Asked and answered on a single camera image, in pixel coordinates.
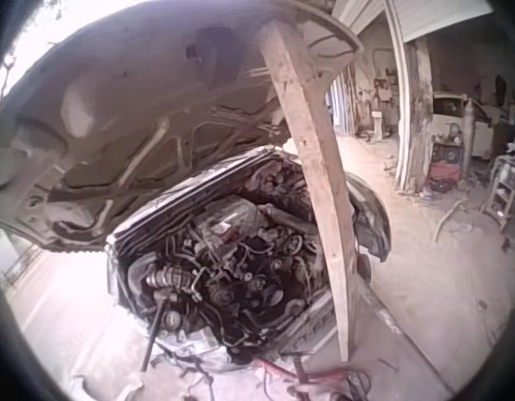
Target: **wooden board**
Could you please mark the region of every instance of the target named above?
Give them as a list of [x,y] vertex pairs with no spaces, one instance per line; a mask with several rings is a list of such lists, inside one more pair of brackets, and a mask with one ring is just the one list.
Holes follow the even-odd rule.
[[257,34],[265,63],[302,162],[334,296],[341,358],[353,332],[354,233],[351,205],[335,133],[312,55],[295,28],[279,21]]

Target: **hood underside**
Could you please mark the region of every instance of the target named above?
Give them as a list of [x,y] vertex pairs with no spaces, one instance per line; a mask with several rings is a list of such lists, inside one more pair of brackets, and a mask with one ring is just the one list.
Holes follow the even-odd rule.
[[55,46],[0,106],[0,226],[101,249],[128,216],[220,160],[289,136],[255,41],[295,24],[326,86],[361,50],[292,1],[144,3]]

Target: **car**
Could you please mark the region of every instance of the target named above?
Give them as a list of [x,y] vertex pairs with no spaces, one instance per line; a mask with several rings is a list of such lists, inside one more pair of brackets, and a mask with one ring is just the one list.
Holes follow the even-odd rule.
[[[461,94],[449,92],[434,93],[434,114],[431,125],[433,136],[447,137],[454,124],[463,129],[466,100],[467,96]],[[472,156],[489,159],[492,154],[493,142],[492,119],[487,116],[477,101],[472,99],[472,102],[475,115],[475,139],[473,141]]]
[[[143,3],[55,46],[0,104],[0,227],[106,251],[117,303],[156,320],[171,356],[218,372],[335,330],[302,167],[278,148],[290,134],[253,41],[273,18],[300,29],[324,87],[361,50],[298,2]],[[361,252],[385,260],[390,222],[345,179],[369,280]]]

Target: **dusty floor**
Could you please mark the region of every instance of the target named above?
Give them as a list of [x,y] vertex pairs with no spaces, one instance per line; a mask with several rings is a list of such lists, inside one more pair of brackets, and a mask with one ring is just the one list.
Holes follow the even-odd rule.
[[[495,224],[475,211],[459,212],[434,243],[452,195],[430,204],[399,196],[383,171],[390,144],[367,145],[341,136],[338,142],[344,168],[376,190],[391,219],[393,250],[385,263],[374,261],[373,288],[446,381],[460,388],[480,368],[515,307],[515,219],[508,227],[506,253]],[[45,255],[37,264],[9,294],[26,338],[63,386],[73,374],[83,374],[99,401],[115,399],[136,379],[145,339],[105,294],[105,256]],[[446,397],[411,349],[367,308],[361,307],[359,315],[352,363],[372,376],[370,399]],[[337,338],[330,340],[307,368],[338,364],[338,346]],[[199,376],[178,374],[166,364],[150,370],[137,399],[181,399]],[[267,399],[258,388],[262,380],[260,372],[216,377],[216,399]],[[281,380],[268,389],[273,399],[291,399]],[[191,393],[209,397],[203,383]]]

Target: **engine bay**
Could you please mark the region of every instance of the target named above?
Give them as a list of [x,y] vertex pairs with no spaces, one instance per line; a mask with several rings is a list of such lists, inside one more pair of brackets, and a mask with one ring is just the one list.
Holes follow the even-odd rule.
[[131,309],[152,322],[156,306],[168,303],[162,337],[209,327],[232,356],[264,349],[326,291],[300,166],[272,160],[249,173],[233,190],[181,213],[169,231],[156,234],[152,224],[140,246],[136,235],[120,241]]

